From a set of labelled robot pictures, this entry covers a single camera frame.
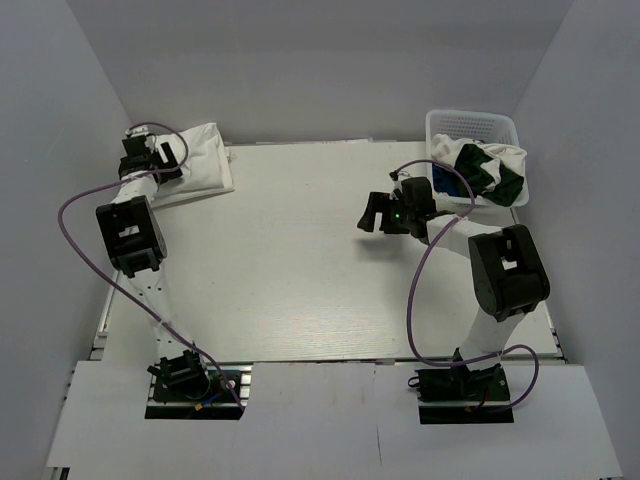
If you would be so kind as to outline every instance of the folded white towel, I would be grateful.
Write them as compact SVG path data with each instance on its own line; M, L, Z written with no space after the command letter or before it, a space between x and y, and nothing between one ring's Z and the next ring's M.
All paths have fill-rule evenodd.
M206 123L180 132L189 145L189 158L182 166L182 177L162 184L152 203L154 207L197 197L233 191L233 178L222 137L215 123ZM176 135L159 135L156 145L169 142L178 162L184 158L184 145ZM159 148L162 159L164 152Z

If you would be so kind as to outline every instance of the white panel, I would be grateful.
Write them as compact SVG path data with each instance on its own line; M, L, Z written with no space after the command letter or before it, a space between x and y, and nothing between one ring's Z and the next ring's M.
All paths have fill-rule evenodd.
M0 72L0 465L3 478L33 480L106 292L60 235L57 209L113 181L128 119L62 0L0 2ZM106 266L100 201L79 202L67 220Z
M149 374L81 362L49 465L69 480L562 479L620 475L582 367L542 367L506 425L419 425L411 365L265 364L235 421L144 420ZM506 368L521 392L531 366Z
M549 307L583 363L625 478L640 476L640 3L576 1L515 114Z
M418 142L233 148L234 193L157 211L180 322L225 362L413 358L405 310L425 246L356 223L369 192L389 191L388 173L423 152ZM508 211L476 220L513 223ZM452 355L477 309L469 260L436 249L415 299L423 355ZM115 295L109 323L105 361L152 359L144 312ZM544 305L513 343L555 355Z
M228 140L422 139L510 115L570 0L69 1L134 120Z

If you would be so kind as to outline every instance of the wire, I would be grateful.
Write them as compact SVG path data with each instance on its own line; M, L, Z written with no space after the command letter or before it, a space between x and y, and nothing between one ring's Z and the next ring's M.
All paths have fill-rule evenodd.
M200 355L202 355L203 357L205 357L207 360L209 360L209 362L211 362L211 364L215 367L215 369L218 371L218 373L220 374L220 376L222 377L222 379L224 380L225 384L227 385L227 388L229 388L229 390L231 391L231 394L233 395L233 399L235 400L235 402L238 404L238 407L240 407L240 410L244 412L244 406L242 405L242 402L240 401L240 398L238 397L238 395L236 394L235 390L233 390L233 388L231 387L231 384L229 383L229 380L227 379L226 375L224 374L224 372L222 371L222 368L220 367L220 364L218 364L218 362L216 362L214 360L214 358L209 355L207 352L205 352L204 350L202 350L200 347L197 347L195 343L193 342L189 342L186 338L184 338L182 335L180 335L176 330L173 329L173 327L171 327L170 325L167 325L166 323L164 323L164 321L162 320L162 318L160 318L160 316L154 312L153 310L151 310L149 307L147 307L144 303L142 303L140 300L138 300L136 297L134 297L133 295L131 295L129 292L127 292L123 287L121 287L120 285L118 285L117 282L115 282L114 280L112 280L106 273L104 273L100 267L98 267L80 248L80 246L76 243L76 241L73 239L73 237L71 236L71 234L69 233L69 231L67 230L67 227L64 223L64 212L67 209L67 207L69 207L69 205L71 205L73 202L75 202L76 200L80 200L81 198L84 198L86 196L89 195L93 195L94 193L98 193L98 192L102 192L104 190L109 190L110 188L114 188L114 187L118 187L121 185L124 185L126 183L131 182L132 180L135 180L137 178L142 178L142 177L146 177L148 175L155 175L155 174L161 174L161 173L171 173L171 172L175 172L176 170L178 170L179 168L181 168L187 161L187 159L189 158L189 145L187 144L187 141L184 139L184 137L179 133L176 132L174 129L167 127L166 125L163 125L161 123L157 123L157 122L142 122L142 123L137 123L135 125L133 125L132 127L129 128L129 130L133 130L134 128L138 128L142 125L153 125L156 127L160 127L163 128L169 132L171 132L172 134L176 135L180 141L182 142L182 144L184 145L184 158L182 159L182 161L176 165L175 167L172 168L160 168L157 170L151 170L151 171L147 171L147 172L143 172L140 175L136 175L136 176L132 176L130 178L124 179L124 180L119 180L117 182L113 182L113 183L109 183L107 185L103 185L101 187L95 187L92 188L90 190L87 190L85 192L81 192L78 193L74 196L72 196L71 198L69 198L67 201L65 201L61 206L60 209L58 210L58 227L60 227L60 231L62 232L62 235L64 236L65 240L69 243L69 245L71 246L71 248L78 254L78 256L80 257L80 259L91 269L93 270L102 280L104 280L105 282L107 282L109 285L111 285L113 288L115 288L118 292L120 292L122 295L124 295L125 297L127 297L129 300L131 300L133 303L135 303L137 306L139 306L141 309L143 309L145 312L147 312L147 314L153 318L156 322L158 322L160 325L162 325L162 327L169 332L169 334L178 342L180 342L182 345L184 345L185 347L187 347L190 350L193 350L196 353L199 353Z
M404 170L405 168L407 168L407 167L409 167L411 165L415 165L417 163L431 163L433 165L437 165L437 166L439 166L439 167L441 167L441 168L453 173L454 175L456 175L458 177L458 179L462 182L464 187L467 189L467 192L469 193L469 198L471 199L471 204L469 205L469 208L467 208L462 213L461 216L456 216L453 220L451 220L449 223L447 223L444 226L444 228L442 230L440 230L440 232L438 232L438 234L433 238L433 240L427 246L427 250L424 252L424 255L422 255L422 258L420 259L420 262L418 262L418 268L416 269L416 273L413 275L413 280L411 281L411 288L409 289L409 298L407 299L407 339L409 340L409 347L411 348L411 351L415 355L416 359L419 360L420 362L424 363L425 365L429 365L431 367L441 367L441 368L442 367L444 367L444 368L462 367L462 366L469 365L469 364L472 364L472 363L477 363L477 362L482 362L484 360L489 360L491 358L501 357L502 355L507 354L507 353L511 353L514 350L519 350L519 349L527 350L531 354L531 357L533 358L533 363L534 363L533 378L531 379L531 383L529 384L529 387L525 390L525 392L517 400L511 402L505 408L515 407L516 405L520 404L525 398L527 398L529 396L529 394L533 390L533 387L535 386L536 382L538 381L538 373L540 371L540 361L538 359L538 355L536 354L536 352L531 347L529 347L527 345L517 344L517 345L512 345L511 347L503 350L502 352L488 353L486 355L481 355L479 357L470 358L468 360L459 360L459 361L456 361L456 362L438 362L438 361L428 360L428 359L424 358L422 355L420 355L420 353L418 352L418 348L416 347L416 344L415 344L414 339L413 339L412 319L413 319L413 299L414 299L415 294L416 294L416 289L417 289L417 286L418 286L418 280L420 280L420 275L422 274L422 269L424 268L424 265L427 262L427 259L429 258L429 255L431 255L431 252L435 248L436 244L440 241L440 239L456 223L458 223L464 217L467 217L473 211L473 209L476 208L476 198L475 198L475 195L473 193L473 190L471 189L471 186L469 185L469 182L467 182L467 180L460 174L460 172L458 172L455 168L447 165L446 163L439 162L437 160L431 160L431 159L412 160L411 162L408 162L408 163L405 163L404 165L401 165L400 167L395 169L392 173L398 174L398 173L400 173L401 170Z

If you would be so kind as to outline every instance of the white tabletop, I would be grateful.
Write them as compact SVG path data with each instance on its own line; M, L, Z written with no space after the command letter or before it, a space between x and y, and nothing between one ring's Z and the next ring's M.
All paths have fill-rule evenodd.
M369 192L389 191L388 172L421 158L424 143L231 152L235 192L156 211L172 297L199 346L223 362L411 358L404 315L425 246L408 235L367 234L356 223ZM472 219L514 223L509 211ZM451 355L477 308L469 261L436 249L414 307L421 353ZM107 323L105 358L124 361L139 342L152 341L145 314L120 295ZM556 354L544 304L513 343Z

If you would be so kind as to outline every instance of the green cloth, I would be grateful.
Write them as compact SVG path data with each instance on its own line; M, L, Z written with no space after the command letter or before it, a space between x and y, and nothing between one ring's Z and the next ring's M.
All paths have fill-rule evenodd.
M466 144L460 150L454 168L469 182L469 186L475 195L482 195L487 200L502 207L510 207L522 191L524 178L501 163L500 183L496 185L493 192L482 193L487 185L493 182L493 177L481 168L481 165L492 160L493 158L477 145ZM469 198L469 193L464 184L458 177L455 177L455 179L458 196Z

